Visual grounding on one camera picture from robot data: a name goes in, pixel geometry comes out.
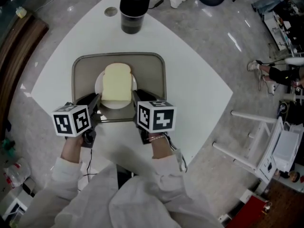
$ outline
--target concrete floor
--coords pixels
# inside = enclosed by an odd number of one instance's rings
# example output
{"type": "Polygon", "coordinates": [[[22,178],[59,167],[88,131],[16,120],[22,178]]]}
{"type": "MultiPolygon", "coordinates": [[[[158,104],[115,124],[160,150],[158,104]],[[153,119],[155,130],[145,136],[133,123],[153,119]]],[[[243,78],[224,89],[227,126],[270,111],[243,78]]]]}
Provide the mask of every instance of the concrete floor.
{"type": "MultiPolygon", "coordinates": [[[[35,10],[50,0],[28,0],[24,5],[35,10]]],[[[60,41],[69,30],[100,0],[55,0],[37,12],[49,24],[50,30],[30,58],[15,92],[9,120],[10,135],[16,141],[17,152],[30,164],[32,178],[43,187],[56,157],[61,153],[64,139],[55,136],[49,116],[29,94],[60,41]]],[[[257,180],[252,174],[233,164],[212,147],[214,140],[242,152],[252,123],[232,117],[230,111],[244,111],[275,117],[282,86],[275,96],[267,94],[264,86],[257,89],[257,80],[246,69],[247,63],[258,58],[269,60],[268,43],[273,43],[259,16],[253,12],[249,0],[225,0],[220,6],[207,7],[198,0],[189,0],[178,9],[166,0],[148,13],[188,43],[223,78],[233,96],[217,126],[200,152],[189,165],[187,175],[196,187],[207,195],[217,216],[229,211],[244,190],[257,180]]],[[[83,150],[82,159],[89,152],[83,150]]],[[[94,155],[96,170],[108,161],[94,155]]]]}

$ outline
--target gray tray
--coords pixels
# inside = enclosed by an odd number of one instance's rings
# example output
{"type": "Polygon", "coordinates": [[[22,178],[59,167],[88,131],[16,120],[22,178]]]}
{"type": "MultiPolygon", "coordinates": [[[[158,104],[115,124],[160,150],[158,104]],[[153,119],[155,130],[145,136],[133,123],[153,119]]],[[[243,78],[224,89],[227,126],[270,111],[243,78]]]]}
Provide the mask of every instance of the gray tray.
{"type": "MultiPolygon", "coordinates": [[[[137,81],[137,89],[150,91],[166,99],[165,62],[156,53],[123,52],[93,54],[79,57],[72,68],[73,102],[85,95],[95,92],[95,81],[99,74],[111,63],[125,63],[137,81]]],[[[97,114],[97,123],[129,122],[135,111],[133,103],[122,109],[109,109],[98,105],[101,114],[97,114]]]]}

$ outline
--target bracelet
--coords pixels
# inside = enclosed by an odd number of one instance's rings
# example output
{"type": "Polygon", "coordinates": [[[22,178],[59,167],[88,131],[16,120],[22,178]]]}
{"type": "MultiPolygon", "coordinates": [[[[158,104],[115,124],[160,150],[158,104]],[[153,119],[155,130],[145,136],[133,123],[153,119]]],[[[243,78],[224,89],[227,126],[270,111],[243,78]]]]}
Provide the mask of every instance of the bracelet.
{"type": "Polygon", "coordinates": [[[154,141],[154,140],[163,138],[163,137],[165,137],[165,135],[162,134],[162,135],[159,135],[159,136],[155,136],[155,137],[148,138],[148,140],[151,142],[151,141],[154,141]]]}

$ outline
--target white stool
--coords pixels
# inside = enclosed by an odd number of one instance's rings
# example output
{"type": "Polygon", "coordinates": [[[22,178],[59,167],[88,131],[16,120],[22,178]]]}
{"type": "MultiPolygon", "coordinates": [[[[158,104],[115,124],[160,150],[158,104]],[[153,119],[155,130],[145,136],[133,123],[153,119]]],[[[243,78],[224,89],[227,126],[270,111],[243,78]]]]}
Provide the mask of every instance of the white stool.
{"type": "Polygon", "coordinates": [[[249,138],[252,138],[249,153],[246,156],[240,156],[216,142],[212,144],[213,147],[234,158],[236,164],[255,174],[268,184],[276,171],[276,163],[272,157],[272,152],[284,129],[282,118],[275,119],[235,111],[232,111],[231,114],[260,122],[257,132],[248,135],[249,138]]]}

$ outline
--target bread slice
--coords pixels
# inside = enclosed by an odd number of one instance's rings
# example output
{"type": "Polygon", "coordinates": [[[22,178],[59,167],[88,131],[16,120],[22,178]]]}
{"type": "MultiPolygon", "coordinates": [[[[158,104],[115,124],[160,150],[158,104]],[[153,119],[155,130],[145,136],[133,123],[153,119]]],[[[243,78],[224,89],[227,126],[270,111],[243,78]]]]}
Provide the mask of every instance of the bread slice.
{"type": "Polygon", "coordinates": [[[103,94],[104,101],[131,101],[132,99],[131,69],[124,63],[112,63],[104,70],[103,94]]]}

